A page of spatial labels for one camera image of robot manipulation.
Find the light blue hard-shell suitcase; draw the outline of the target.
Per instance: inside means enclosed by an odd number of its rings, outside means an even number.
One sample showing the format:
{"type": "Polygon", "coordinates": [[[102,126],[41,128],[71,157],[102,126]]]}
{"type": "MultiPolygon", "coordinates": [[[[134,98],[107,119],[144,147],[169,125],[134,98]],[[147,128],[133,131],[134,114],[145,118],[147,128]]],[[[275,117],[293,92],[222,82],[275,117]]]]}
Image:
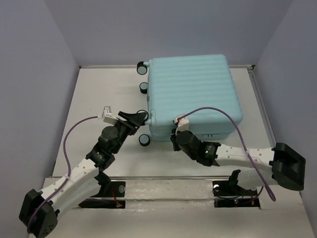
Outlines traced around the light blue hard-shell suitcase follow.
{"type": "Polygon", "coordinates": [[[243,119],[224,55],[154,58],[136,70],[148,76],[139,87],[147,95],[151,141],[169,142],[174,119],[187,113],[189,130],[200,140],[224,140],[243,119]]]}

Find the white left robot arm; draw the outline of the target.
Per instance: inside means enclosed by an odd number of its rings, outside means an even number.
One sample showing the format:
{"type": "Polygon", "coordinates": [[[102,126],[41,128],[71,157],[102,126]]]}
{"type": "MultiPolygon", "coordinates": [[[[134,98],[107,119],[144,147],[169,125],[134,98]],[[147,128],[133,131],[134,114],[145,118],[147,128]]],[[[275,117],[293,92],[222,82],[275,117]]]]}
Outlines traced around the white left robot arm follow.
{"type": "Polygon", "coordinates": [[[27,227],[27,233],[45,238],[58,224],[58,219],[75,205],[92,195],[104,196],[109,192],[111,179],[104,173],[115,160],[128,136],[143,126],[148,113],[139,110],[134,114],[119,112],[113,118],[103,112],[100,119],[108,123],[97,143],[74,168],[67,167],[67,174],[39,191],[26,193],[19,220],[27,227]]]}

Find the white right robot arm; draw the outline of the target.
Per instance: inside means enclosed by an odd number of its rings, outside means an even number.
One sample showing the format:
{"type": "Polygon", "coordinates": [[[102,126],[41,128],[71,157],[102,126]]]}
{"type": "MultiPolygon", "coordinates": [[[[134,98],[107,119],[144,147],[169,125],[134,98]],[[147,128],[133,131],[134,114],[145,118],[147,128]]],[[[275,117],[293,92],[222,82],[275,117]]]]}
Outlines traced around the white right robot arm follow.
{"type": "Polygon", "coordinates": [[[188,130],[176,129],[172,130],[170,140],[174,151],[183,151],[203,166],[237,166],[228,182],[233,194],[265,184],[293,191],[304,189],[306,160],[285,143],[276,143],[272,148],[244,149],[201,141],[188,130]]]}

